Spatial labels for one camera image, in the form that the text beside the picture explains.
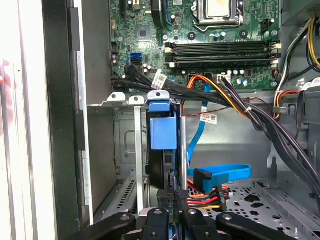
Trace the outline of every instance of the red wire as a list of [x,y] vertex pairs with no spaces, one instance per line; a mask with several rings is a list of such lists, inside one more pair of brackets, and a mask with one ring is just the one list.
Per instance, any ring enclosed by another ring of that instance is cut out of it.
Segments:
[[209,203],[212,203],[214,202],[215,200],[218,200],[218,197],[215,196],[214,198],[211,198],[209,200],[206,200],[206,201],[190,201],[188,202],[188,205],[193,205],[193,204],[209,204]]

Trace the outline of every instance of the screw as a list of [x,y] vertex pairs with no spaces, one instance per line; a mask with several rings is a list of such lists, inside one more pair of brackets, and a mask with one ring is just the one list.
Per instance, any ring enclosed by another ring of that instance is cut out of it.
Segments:
[[275,37],[275,36],[278,36],[278,31],[277,31],[277,30],[272,31],[272,32],[271,32],[271,35],[274,36],[274,37]]
[[188,211],[188,213],[190,213],[190,214],[194,215],[194,214],[196,214],[196,213],[197,213],[197,211],[196,211],[196,210],[194,210],[194,209],[190,209],[190,210]]
[[222,216],[225,220],[231,220],[232,219],[232,217],[230,216],[230,215],[228,215],[228,214],[224,214],[223,216]]
[[160,209],[156,209],[156,210],[154,211],[154,214],[162,214],[162,211],[160,211]]
[[122,217],[120,217],[120,220],[125,221],[125,220],[129,220],[130,217],[128,215],[122,215]]

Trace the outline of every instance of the green circuit board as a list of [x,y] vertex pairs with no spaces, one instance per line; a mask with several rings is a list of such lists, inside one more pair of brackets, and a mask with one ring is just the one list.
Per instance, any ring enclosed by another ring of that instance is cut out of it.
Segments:
[[[164,42],[175,42],[178,44],[199,43],[229,43],[248,41],[278,41],[279,40],[279,0],[244,0],[244,22],[236,28],[209,29],[202,33],[195,29],[193,21],[195,17],[191,11],[194,0],[168,0],[167,15],[175,16],[172,25],[165,24],[163,29],[156,28],[151,15],[151,1],[139,0],[139,8],[126,7],[125,20],[121,17],[120,1],[110,1],[111,15],[111,42],[117,43],[119,52],[117,63],[112,65],[112,72],[119,76],[124,74],[124,67],[130,62],[130,53],[143,53],[143,64],[151,66],[145,74],[153,79],[156,70],[161,69],[168,79],[186,85],[189,74],[213,73],[213,77],[227,71],[245,71],[246,74],[232,74],[231,84],[238,90],[257,89],[274,90],[277,83],[273,77],[273,71],[277,65],[260,66],[248,68],[170,68],[165,62]],[[264,19],[272,19],[274,23],[268,31],[262,34],[261,22]],[[241,37],[241,32],[247,31],[247,37]],[[195,33],[195,39],[189,40],[188,34]],[[216,33],[226,33],[223,38],[216,38]],[[196,90],[203,90],[204,85],[197,82]]]

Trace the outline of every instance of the motherboard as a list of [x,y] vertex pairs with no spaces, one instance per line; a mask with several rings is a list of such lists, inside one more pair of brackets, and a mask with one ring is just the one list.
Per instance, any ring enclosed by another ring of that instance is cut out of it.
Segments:
[[112,0],[110,11],[114,75],[135,64],[182,85],[199,74],[237,90],[277,88],[279,0]]

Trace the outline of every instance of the cpu socket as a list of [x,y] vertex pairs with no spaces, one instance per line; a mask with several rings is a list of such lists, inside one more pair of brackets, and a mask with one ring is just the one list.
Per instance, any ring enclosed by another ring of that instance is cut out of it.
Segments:
[[197,19],[193,26],[203,33],[209,28],[239,27],[244,23],[244,0],[195,0],[191,11]]

